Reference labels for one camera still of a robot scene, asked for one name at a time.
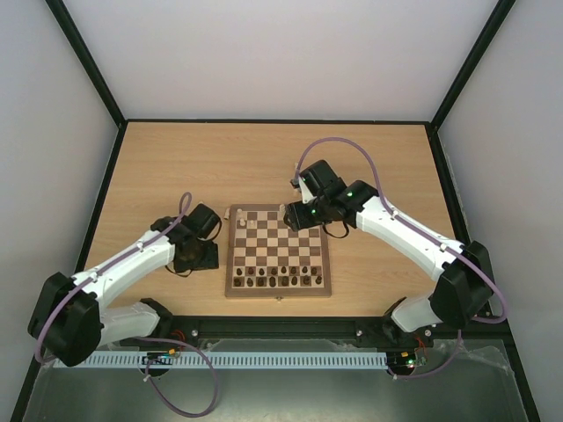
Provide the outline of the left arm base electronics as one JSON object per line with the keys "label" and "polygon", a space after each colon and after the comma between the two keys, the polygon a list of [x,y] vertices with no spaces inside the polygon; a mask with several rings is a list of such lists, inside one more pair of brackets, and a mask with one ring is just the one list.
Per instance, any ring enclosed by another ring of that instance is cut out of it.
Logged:
{"label": "left arm base electronics", "polygon": [[[157,344],[155,342],[146,341],[148,340],[147,338],[145,339],[139,338],[139,339],[143,346],[154,346]],[[178,341],[184,341],[186,340],[186,336],[182,330],[176,329],[174,331],[171,331],[168,339],[176,339]],[[171,364],[171,361],[173,359],[178,358],[184,348],[183,346],[178,346],[178,345],[172,345],[172,346],[165,345],[165,347],[166,347],[165,351],[147,352],[146,356],[142,358],[142,365],[139,367],[139,370],[142,374],[145,374],[147,364],[149,363],[151,368],[149,369],[148,374],[150,376],[160,377],[166,374],[166,372],[168,372],[169,370],[169,368],[166,367],[166,365]]]}

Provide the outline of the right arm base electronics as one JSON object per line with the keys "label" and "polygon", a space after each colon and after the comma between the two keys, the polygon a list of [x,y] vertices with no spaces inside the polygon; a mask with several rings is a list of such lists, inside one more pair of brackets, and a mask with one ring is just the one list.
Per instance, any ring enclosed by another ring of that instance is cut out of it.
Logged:
{"label": "right arm base electronics", "polygon": [[404,351],[386,353],[386,372],[390,376],[412,376],[419,367],[425,368],[429,361],[429,352],[434,347],[430,338],[414,337],[414,345]]}

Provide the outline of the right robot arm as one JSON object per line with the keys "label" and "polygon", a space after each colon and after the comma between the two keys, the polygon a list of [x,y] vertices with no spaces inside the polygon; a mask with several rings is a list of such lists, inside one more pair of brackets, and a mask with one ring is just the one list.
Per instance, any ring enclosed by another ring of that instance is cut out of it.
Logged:
{"label": "right robot arm", "polygon": [[398,300],[386,312],[384,335],[405,343],[433,324],[462,330],[497,293],[486,247],[439,235],[392,207],[378,186],[356,180],[348,185],[325,160],[299,171],[291,185],[301,194],[285,207],[284,222],[294,231],[342,222],[368,233],[411,259],[434,283],[432,291]]}

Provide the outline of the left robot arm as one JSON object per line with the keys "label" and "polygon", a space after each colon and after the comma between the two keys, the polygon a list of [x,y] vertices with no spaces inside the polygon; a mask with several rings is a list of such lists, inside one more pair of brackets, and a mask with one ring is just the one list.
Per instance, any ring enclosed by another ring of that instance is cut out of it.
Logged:
{"label": "left robot arm", "polygon": [[70,277],[51,275],[27,327],[37,341],[36,360],[46,362],[41,351],[47,349],[74,367],[109,343],[136,337],[163,341],[173,319],[164,305],[150,298],[121,308],[112,302],[161,267],[181,277],[216,269],[221,227],[219,215],[200,203],[191,212],[154,221],[133,244],[97,266]]}

